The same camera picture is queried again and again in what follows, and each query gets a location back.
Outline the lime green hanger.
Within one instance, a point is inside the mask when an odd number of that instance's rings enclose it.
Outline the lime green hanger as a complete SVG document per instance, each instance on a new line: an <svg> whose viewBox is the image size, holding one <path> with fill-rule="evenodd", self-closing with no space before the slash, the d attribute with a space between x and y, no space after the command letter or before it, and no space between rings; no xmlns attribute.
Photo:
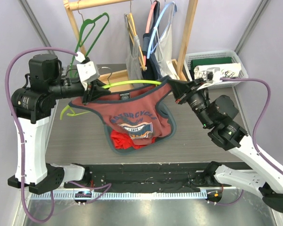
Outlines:
<svg viewBox="0 0 283 226"><path fill-rule="evenodd" d="M105 89L117 87L117 86L124 86L124 85L133 85L133 84L151 84L151 85L160 85L160 81L152 81L152 80L125 80L128 78L127 70L121 70L117 72L113 72L113 70L110 67L103 66L100 67L99 70L102 69L107 69L109 70L109 74L103 74L100 76L100 81L101 82L107 82L107 84L104 84ZM69 105L65 106L63 110L61 111L59 115L59 119L62 120L64 114L66 113L67 110L70 110L71 113L67 113L67 116L69 117L75 117L79 115L83 115L88 112L82 112L82 113L76 113L72 107Z"/></svg>

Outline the rust red printed tank top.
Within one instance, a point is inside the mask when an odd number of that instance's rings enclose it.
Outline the rust red printed tank top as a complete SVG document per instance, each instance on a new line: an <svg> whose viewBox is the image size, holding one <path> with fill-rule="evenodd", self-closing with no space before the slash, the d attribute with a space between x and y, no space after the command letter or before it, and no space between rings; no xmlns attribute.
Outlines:
<svg viewBox="0 0 283 226"><path fill-rule="evenodd" d="M136 145L149 145L154 138L164 139L176 131L175 120L162 100L171 92L169 77L159 85L111 93L83 104L80 97L69 106L95 113L112 130L127 134Z"/></svg>

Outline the grey tank top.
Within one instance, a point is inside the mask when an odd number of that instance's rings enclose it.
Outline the grey tank top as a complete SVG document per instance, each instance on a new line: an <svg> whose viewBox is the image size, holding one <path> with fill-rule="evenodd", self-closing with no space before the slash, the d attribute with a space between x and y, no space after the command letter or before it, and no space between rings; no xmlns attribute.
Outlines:
<svg viewBox="0 0 283 226"><path fill-rule="evenodd" d="M126 69L127 69L127 74L129 80L143 80L142 77L142 70L140 68L138 59L136 58L135 55L135 48L132 47L132 43L130 41L127 27L125 24L125 31L126 31L126 49L127 49L127 56L126 56Z"/></svg>

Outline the dark green hanger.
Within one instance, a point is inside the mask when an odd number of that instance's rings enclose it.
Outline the dark green hanger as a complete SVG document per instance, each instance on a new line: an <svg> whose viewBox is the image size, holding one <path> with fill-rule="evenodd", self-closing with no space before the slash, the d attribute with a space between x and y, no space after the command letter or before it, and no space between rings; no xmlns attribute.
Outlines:
<svg viewBox="0 0 283 226"><path fill-rule="evenodd" d="M107 27L110 20L109 14L104 12L94 19L83 19L83 23L80 28L78 27L74 14L70 9L68 11L68 19L76 38L75 52L80 51L87 58ZM84 45L92 34L95 35L94 39L90 46L85 48Z"/></svg>

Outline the yellow wooden hanger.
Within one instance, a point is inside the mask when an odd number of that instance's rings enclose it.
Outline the yellow wooden hanger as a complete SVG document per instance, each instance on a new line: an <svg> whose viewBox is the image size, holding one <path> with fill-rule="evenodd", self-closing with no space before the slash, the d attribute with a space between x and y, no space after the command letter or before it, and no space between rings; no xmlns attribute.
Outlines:
<svg viewBox="0 0 283 226"><path fill-rule="evenodd" d="M125 20L126 20L125 24L127 27L130 41L132 43L132 47L135 48L135 55L136 55L136 58L138 59L140 68L142 71L146 71L147 70L146 62L143 59L143 53L142 53L142 49L140 45L140 40L139 40L137 31L136 31L135 21L134 21L133 14L132 14L132 1L130 0L129 2L130 2L130 12L128 14L125 14Z"/></svg>

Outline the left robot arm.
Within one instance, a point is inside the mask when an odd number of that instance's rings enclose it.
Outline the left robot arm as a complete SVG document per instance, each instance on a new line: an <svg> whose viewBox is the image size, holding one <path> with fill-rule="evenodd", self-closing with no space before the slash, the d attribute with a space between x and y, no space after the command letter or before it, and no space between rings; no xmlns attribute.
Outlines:
<svg viewBox="0 0 283 226"><path fill-rule="evenodd" d="M92 73L92 80L86 85L80 80L62 77L61 61L53 54L35 55L28 64L25 85L7 95L18 142L17 170L8 178L8 185L19 189L28 187L33 194L53 191L70 181L85 188L92 179L89 167L45 161L51 112L59 99L81 97L81 102L87 104L110 91L99 80L98 71Z"/></svg>

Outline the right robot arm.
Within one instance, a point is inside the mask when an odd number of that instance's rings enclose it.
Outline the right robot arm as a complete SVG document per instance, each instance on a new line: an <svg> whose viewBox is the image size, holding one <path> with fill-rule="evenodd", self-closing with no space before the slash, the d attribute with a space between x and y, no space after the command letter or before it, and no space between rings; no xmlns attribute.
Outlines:
<svg viewBox="0 0 283 226"><path fill-rule="evenodd" d="M218 147L237 156L250 166L256 175L231 169L212 161L203 171L204 182L209 186L217 183L230 185L261 198L270 208L283 213L283 165L260 148L255 136L234 121L238 109L229 96L221 95L210 102L207 82L196 79L190 82L169 80L175 100L188 103L208 136Z"/></svg>

